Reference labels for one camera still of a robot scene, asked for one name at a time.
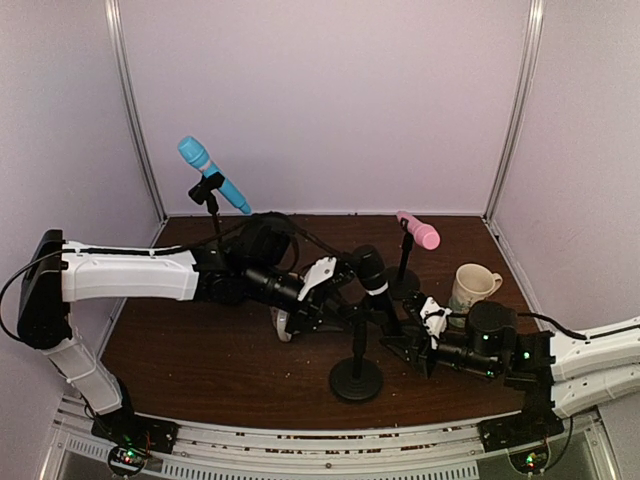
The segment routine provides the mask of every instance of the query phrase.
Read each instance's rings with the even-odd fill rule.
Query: wire
[[[440,310],[436,310],[435,312],[431,312],[431,313],[427,313],[425,315],[425,317],[423,318],[423,320],[426,320],[427,318],[431,318],[431,317],[441,317],[445,314],[445,310],[444,308],[441,308]],[[447,317],[453,317],[453,318],[467,318],[467,315],[464,313],[455,313],[455,312],[451,312],[449,315],[447,315]]]
[[[597,335],[593,335],[591,338],[595,339],[595,338],[608,337],[609,335],[615,335],[616,333],[628,332],[629,330],[634,330],[636,328],[640,328],[640,325],[631,325],[631,326],[624,327],[624,328],[618,328],[617,330],[610,330],[608,332],[598,333]]]
[[[247,220],[240,221],[233,225],[232,227],[223,230],[220,233],[216,233],[215,235],[205,238],[203,240],[199,240],[195,243],[187,244],[187,245],[177,245],[175,247],[168,248],[160,248],[160,249],[142,249],[142,250],[126,250],[126,249],[118,249],[118,248],[106,248],[106,247],[90,247],[81,249],[80,253],[101,253],[103,255],[132,255],[132,256],[145,256],[145,257],[162,257],[166,255],[175,255],[176,253],[186,252],[187,250],[192,250],[194,248],[201,247],[202,245],[206,245],[207,243],[218,240],[222,237],[229,235],[230,233],[239,230],[240,228],[248,225],[249,223],[255,222],[259,217],[251,217]]]
[[[553,462],[553,464],[549,465],[548,467],[544,467],[544,469],[542,469],[543,473],[548,472],[553,467],[555,467],[558,463],[560,463],[560,460],[562,460],[562,458],[564,457],[564,454],[567,453],[572,435],[573,435],[573,417],[569,417],[569,435],[567,435],[567,441],[565,442],[564,447],[562,448],[562,451],[556,457],[556,460]]]
[[[291,237],[291,247],[293,248],[293,261],[291,265],[285,269],[284,273],[286,274],[293,272],[300,261],[300,244],[295,236]]]
[[[306,265],[304,265],[304,266],[300,269],[300,271],[298,272],[298,275],[300,275],[300,277],[303,277],[303,278],[304,278],[304,276],[306,275],[306,273],[309,271],[309,269],[310,269],[311,267],[313,267],[313,265],[314,265],[315,263],[316,263],[316,262],[315,262],[315,261],[313,261],[313,262],[311,262],[311,263],[307,263]]]
[[[344,258],[344,253],[342,253],[342,252],[338,251],[337,249],[333,248],[328,243],[323,242],[315,234],[313,234],[311,232],[308,232],[307,230],[302,228],[300,225],[295,223],[293,220],[291,220],[289,217],[287,217],[287,221],[291,224],[291,226],[296,231],[296,233],[298,233],[301,237],[309,240],[311,243],[315,244],[317,247],[320,247],[325,252],[330,253],[334,257],[337,257],[337,258],[340,258],[340,259]]]
[[[122,445],[120,445],[119,442],[116,441],[115,438],[113,438],[113,435],[111,435],[111,432],[109,431],[109,429],[107,428],[107,426],[102,422],[102,420],[100,418],[98,418],[98,415],[96,414],[95,410],[93,410],[93,408],[91,408],[91,405],[89,405],[89,401],[86,399],[86,397],[84,395],[82,395],[83,400],[85,401],[85,405],[84,405],[84,414],[91,420],[93,420],[94,422],[96,422],[96,425],[98,425],[98,428],[102,431],[102,433],[113,443],[115,443],[118,447],[122,447]]]
[[[551,317],[547,317],[546,315],[542,315],[541,313],[522,312],[522,313],[518,313],[518,316],[519,317],[533,317],[533,318],[538,318],[540,320],[544,320],[545,322],[548,322],[551,325],[553,325],[554,327],[556,327],[558,330],[560,330],[562,333],[564,333],[567,337],[575,338],[576,340],[588,340],[589,339],[586,335],[583,335],[583,334],[578,333],[578,332],[574,332],[573,330],[569,330],[567,327],[564,327],[563,325],[561,325],[560,322],[558,322],[557,320],[554,320]]]
[[[11,275],[9,280],[7,280],[7,282],[4,284],[4,286],[2,287],[2,290],[0,290],[0,328],[2,328],[2,331],[6,333],[9,338],[11,338],[12,340],[15,340],[16,342],[24,343],[20,337],[18,337],[17,335],[9,331],[7,326],[4,324],[4,320],[2,319],[2,299],[4,298],[5,293],[7,293],[7,290],[9,289],[9,287],[13,284],[13,282],[16,281],[18,277],[20,277],[20,275],[22,275],[24,272],[26,272],[30,268],[33,268],[36,265],[39,265],[41,262],[43,262],[48,258],[55,257],[56,255],[61,255],[63,253],[69,253],[72,251],[73,250],[57,250],[55,252],[48,253],[47,255],[44,255],[42,257],[36,258],[35,260],[26,264],[16,273]]]

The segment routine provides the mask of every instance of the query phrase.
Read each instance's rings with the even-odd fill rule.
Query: light purple wall
[[[542,311],[573,328],[640,315],[640,3],[547,2],[497,222]],[[640,395],[600,408],[637,479]]]
[[[157,229],[127,129],[104,2],[0,5],[0,278],[42,233],[145,245]],[[15,329],[18,289],[3,304]],[[113,301],[78,305],[95,344]],[[0,477],[33,479],[62,382],[44,357],[0,335]]]
[[[483,211],[529,2],[122,2],[167,210],[202,213],[199,138],[257,210]],[[231,211],[226,202],[223,211]]]

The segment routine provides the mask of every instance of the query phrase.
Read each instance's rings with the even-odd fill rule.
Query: blue microphone
[[[195,138],[184,137],[178,144],[178,151],[189,165],[199,170],[205,177],[209,178],[220,172],[220,169],[213,163],[211,157],[209,157],[207,150]],[[244,195],[240,193],[227,177],[224,178],[224,182],[218,190],[231,205],[240,209],[245,215],[251,214],[251,207],[244,198]]]

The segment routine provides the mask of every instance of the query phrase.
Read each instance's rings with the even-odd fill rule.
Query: white mug
[[[492,273],[476,263],[466,263],[456,272],[449,308],[456,313],[467,313],[474,303],[490,297],[501,285],[499,273]],[[464,326],[461,318],[452,318],[450,322],[455,327]]]

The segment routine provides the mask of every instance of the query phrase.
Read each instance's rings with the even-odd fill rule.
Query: black microphone
[[[373,245],[362,245],[353,251],[357,259],[356,276],[367,291],[373,310],[384,312],[388,321],[382,326],[387,336],[402,334],[400,321],[391,300],[389,283],[385,275],[385,266],[380,253]]]

